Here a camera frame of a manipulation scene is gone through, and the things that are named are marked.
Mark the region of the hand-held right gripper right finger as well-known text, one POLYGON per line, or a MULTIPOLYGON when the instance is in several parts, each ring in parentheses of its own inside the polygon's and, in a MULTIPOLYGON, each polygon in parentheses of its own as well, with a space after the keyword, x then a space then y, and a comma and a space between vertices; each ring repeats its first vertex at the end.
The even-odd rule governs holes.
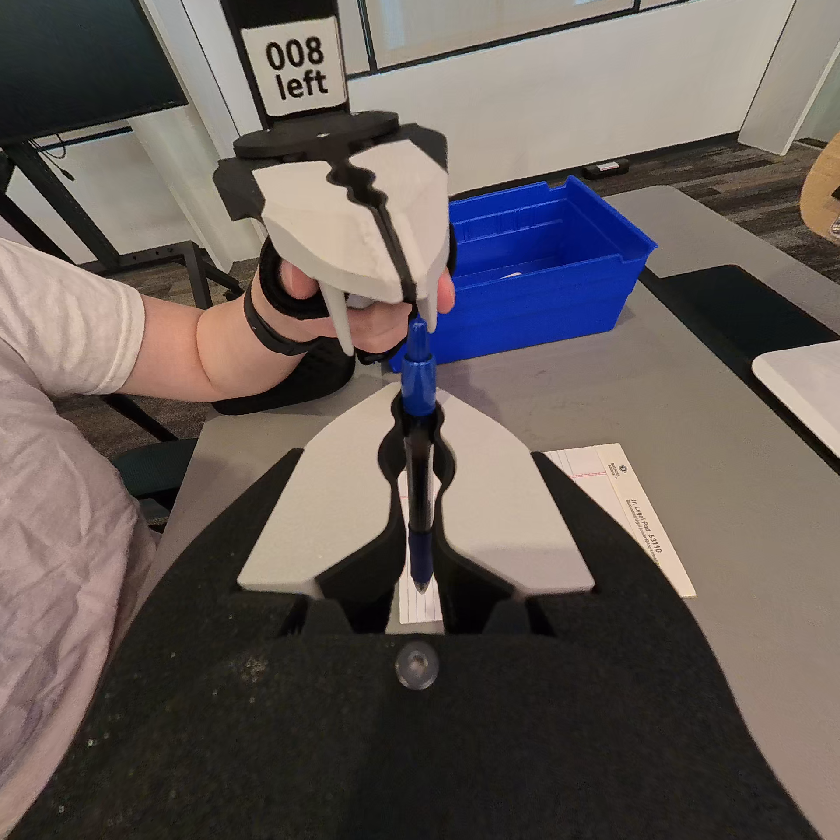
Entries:
POLYGON ((592 573, 529 448, 456 396, 437 398, 444 547, 516 595, 591 592, 592 573))

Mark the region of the person's left hand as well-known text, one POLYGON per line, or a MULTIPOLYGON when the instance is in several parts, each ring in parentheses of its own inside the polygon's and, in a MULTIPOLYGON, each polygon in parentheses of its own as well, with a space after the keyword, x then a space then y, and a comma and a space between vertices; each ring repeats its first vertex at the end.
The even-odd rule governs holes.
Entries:
MULTIPOLYGON (((281 261, 277 282, 290 298, 307 300, 319 291, 318 283, 296 266, 281 261)), ((455 305, 455 285, 447 269, 437 281, 437 311, 446 314, 455 305)), ((254 306, 259 315, 280 336, 297 342, 310 342, 318 338, 337 337, 331 318, 299 320, 276 310, 266 297, 266 284, 262 280, 253 293, 254 306)), ((376 302, 361 310, 348 310, 348 324, 353 345, 362 351, 381 354, 401 342, 407 332, 412 306, 400 302, 376 302)))

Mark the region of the dark teal office chair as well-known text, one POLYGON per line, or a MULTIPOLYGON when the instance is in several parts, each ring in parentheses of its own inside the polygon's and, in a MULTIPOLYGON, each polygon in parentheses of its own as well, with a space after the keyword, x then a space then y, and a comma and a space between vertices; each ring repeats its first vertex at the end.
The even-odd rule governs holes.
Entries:
POLYGON ((131 449, 112 460, 146 521, 165 527, 193 458, 197 438, 180 438, 131 449))

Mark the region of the white stand base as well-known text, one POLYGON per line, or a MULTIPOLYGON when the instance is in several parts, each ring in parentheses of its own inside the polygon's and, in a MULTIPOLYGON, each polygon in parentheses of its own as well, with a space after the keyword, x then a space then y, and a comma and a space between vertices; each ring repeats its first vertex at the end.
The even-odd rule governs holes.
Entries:
POLYGON ((839 456, 839 341, 763 353, 752 372, 835 456, 839 456))

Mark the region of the glass window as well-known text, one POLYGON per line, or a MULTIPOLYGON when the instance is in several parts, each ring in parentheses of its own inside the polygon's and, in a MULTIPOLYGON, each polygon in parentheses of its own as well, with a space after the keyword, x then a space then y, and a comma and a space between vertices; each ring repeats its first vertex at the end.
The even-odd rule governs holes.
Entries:
POLYGON ((488 50, 670 61, 715 49, 769 55, 795 2, 342 2, 348 70, 364 78, 488 50))

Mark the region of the white lined notepad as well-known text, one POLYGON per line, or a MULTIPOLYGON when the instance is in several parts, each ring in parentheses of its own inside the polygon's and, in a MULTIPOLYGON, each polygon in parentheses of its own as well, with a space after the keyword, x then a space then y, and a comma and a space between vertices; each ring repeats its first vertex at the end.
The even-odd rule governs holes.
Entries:
MULTIPOLYGON (((681 597, 697 596, 695 586, 621 445, 558 449, 547 452, 546 456, 633 536, 681 597)), ((409 570, 404 569, 395 590, 386 631, 439 634, 443 630, 436 581, 430 581, 425 593, 418 593, 409 570)))

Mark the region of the instruction sheet on wooden stand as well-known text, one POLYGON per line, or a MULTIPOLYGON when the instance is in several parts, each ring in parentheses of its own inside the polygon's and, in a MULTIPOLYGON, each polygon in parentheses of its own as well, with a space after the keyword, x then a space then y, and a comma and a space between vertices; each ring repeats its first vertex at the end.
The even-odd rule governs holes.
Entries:
POLYGON ((804 225, 830 244, 839 246, 839 134, 819 153, 801 191, 804 225))

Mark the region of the person's light shirt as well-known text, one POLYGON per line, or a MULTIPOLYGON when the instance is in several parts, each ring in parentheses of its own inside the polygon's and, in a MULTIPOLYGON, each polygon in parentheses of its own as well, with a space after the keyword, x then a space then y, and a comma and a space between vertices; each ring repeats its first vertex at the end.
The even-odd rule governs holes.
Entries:
POLYGON ((116 392, 144 336, 135 289, 1 246, 1 818, 10 832, 69 748, 158 538, 53 399, 116 392))

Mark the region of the black wristband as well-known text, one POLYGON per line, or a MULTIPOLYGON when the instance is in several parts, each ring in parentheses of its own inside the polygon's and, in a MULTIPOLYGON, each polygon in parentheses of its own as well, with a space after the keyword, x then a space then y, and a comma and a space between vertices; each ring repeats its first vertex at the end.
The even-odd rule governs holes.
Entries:
POLYGON ((245 320, 251 332, 256 339, 270 352, 281 354, 288 357, 304 355, 310 352, 320 341, 320 339, 311 339, 310 341, 298 342, 273 330, 270 325, 257 312, 253 297, 253 284, 250 284, 244 294, 244 315, 245 320))

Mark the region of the blue plastic bin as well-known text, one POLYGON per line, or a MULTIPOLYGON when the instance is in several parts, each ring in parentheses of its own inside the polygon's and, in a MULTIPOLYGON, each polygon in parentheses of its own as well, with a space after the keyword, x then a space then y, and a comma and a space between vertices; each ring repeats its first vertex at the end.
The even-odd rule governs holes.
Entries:
POLYGON ((449 203, 456 303, 438 364, 611 331, 653 239, 587 184, 534 182, 449 203))

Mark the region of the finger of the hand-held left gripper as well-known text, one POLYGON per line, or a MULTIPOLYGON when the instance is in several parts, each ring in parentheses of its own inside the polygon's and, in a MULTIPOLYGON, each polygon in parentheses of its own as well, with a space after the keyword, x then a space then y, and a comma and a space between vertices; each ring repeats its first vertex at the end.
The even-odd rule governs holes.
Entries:
POLYGON ((438 304, 449 253, 448 173, 414 141, 373 145, 349 158, 373 212, 402 298, 438 304))
POLYGON ((376 216, 328 181, 331 164, 311 161, 255 170, 262 219, 279 255, 310 278, 373 301, 414 301, 412 271, 400 275, 376 216))

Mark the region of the dark computer monitor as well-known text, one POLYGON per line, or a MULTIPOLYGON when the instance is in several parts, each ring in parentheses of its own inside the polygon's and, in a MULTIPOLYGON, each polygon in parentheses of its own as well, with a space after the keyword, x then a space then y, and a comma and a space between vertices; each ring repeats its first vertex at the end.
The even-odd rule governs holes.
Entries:
POLYGON ((139 2, 1 2, 1 145, 187 103, 139 2))

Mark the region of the black metal monitor stand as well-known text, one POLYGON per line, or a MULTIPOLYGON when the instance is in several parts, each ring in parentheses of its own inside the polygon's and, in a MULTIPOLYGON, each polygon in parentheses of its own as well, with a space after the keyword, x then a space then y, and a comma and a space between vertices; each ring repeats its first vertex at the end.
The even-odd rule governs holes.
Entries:
POLYGON ((182 279, 200 309, 241 295, 127 129, 2 149, 2 220, 95 275, 182 279))

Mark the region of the blue retractable pen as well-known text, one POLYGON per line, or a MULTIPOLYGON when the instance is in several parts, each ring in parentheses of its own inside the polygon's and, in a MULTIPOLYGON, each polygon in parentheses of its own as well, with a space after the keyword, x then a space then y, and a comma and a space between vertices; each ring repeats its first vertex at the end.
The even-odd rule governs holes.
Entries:
POLYGON ((408 325, 401 369, 401 406, 409 570, 417 592, 424 594, 434 572, 433 461, 437 407, 436 362, 427 323, 421 317, 415 317, 408 325))

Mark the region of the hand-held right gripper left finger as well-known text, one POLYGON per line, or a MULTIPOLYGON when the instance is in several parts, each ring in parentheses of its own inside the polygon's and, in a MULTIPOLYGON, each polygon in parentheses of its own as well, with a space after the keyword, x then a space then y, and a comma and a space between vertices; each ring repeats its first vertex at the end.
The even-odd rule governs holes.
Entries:
POLYGON ((334 418, 302 450, 238 574, 245 591, 381 599, 403 571, 400 501, 379 452, 400 387, 334 418))

